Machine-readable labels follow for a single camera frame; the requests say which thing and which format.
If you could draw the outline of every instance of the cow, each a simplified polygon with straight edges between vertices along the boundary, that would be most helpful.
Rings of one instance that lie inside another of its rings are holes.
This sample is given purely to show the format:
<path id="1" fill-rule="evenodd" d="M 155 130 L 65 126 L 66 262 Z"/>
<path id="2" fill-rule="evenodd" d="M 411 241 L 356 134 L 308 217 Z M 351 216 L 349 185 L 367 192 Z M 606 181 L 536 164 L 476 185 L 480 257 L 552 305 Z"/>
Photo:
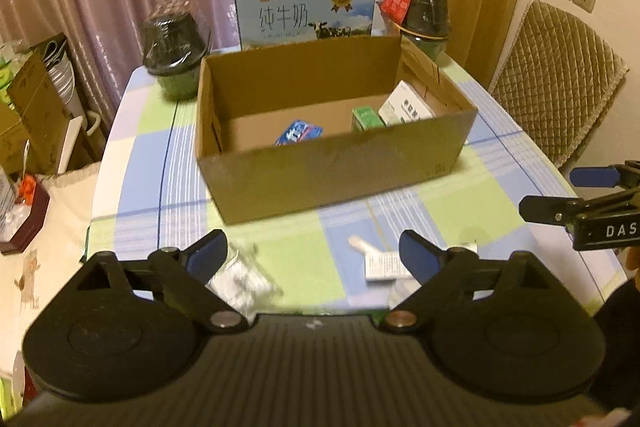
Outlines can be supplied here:
<path id="1" fill-rule="evenodd" d="M 310 22 L 308 26 L 316 32 L 316 38 L 326 39 L 329 37 L 347 37 L 351 35 L 351 28 L 345 26 L 342 28 L 328 28 L 327 22 Z"/>
<path id="2" fill-rule="evenodd" d="M 317 39 L 326 39 L 334 36 L 332 35 L 332 29 L 326 27 L 327 22 L 310 22 L 308 25 L 316 32 Z"/>

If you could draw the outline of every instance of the plastic wrapped pot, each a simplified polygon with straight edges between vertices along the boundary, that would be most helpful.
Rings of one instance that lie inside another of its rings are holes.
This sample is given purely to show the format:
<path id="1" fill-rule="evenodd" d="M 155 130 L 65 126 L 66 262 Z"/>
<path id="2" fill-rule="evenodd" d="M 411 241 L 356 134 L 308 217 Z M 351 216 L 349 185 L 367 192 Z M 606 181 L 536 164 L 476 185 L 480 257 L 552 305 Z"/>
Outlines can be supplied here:
<path id="1" fill-rule="evenodd" d="M 448 37 L 447 0 L 411 0 L 402 28 L 428 38 Z"/>
<path id="2" fill-rule="evenodd" d="M 448 38 L 432 38 L 426 35 L 418 35 L 410 30 L 405 30 L 399 24 L 391 20 L 389 17 L 382 15 L 382 20 L 385 23 L 386 35 L 402 35 L 407 37 L 413 42 L 420 51 L 427 55 L 434 62 L 438 59 L 438 56 L 447 49 Z"/>
<path id="3" fill-rule="evenodd" d="M 167 98 L 189 100 L 198 93 L 200 61 L 209 54 L 211 31 L 192 0 L 168 0 L 143 24 L 142 63 Z"/>

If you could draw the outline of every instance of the person's hand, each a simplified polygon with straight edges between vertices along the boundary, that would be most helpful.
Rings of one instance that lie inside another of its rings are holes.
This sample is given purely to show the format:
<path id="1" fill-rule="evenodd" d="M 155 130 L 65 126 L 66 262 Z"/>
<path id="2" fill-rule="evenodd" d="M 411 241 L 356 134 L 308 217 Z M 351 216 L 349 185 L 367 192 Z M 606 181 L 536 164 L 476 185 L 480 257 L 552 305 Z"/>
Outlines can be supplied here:
<path id="1" fill-rule="evenodd" d="M 638 270 L 640 268 L 640 247 L 631 247 L 626 252 L 626 269 Z M 636 272 L 636 288 L 640 291 L 640 270 Z"/>
<path id="2" fill-rule="evenodd" d="M 616 427 L 631 416 L 626 409 L 614 409 L 606 416 L 587 416 L 572 427 Z"/>

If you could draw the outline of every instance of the black clamp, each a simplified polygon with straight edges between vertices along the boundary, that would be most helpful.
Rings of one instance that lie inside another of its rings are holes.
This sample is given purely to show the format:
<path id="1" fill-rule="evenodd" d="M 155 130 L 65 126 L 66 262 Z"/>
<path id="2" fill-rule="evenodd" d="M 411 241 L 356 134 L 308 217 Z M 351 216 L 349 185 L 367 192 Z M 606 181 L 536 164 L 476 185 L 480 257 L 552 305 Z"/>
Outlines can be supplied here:
<path id="1" fill-rule="evenodd" d="M 624 190 L 591 200 L 526 196 L 520 215 L 529 223 L 560 225 L 574 240 L 574 250 L 601 250 L 640 245 L 640 162 L 575 168 L 575 187 L 621 187 Z"/>

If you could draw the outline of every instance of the green box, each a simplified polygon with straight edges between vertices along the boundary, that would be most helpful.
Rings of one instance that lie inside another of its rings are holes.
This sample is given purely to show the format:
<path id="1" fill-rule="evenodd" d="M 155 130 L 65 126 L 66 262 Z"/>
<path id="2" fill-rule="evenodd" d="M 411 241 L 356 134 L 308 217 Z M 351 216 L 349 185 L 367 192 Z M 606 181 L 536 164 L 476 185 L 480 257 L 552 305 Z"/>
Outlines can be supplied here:
<path id="1" fill-rule="evenodd" d="M 351 131 L 353 132 L 385 126 L 378 114 L 369 105 L 356 107 L 351 115 Z"/>

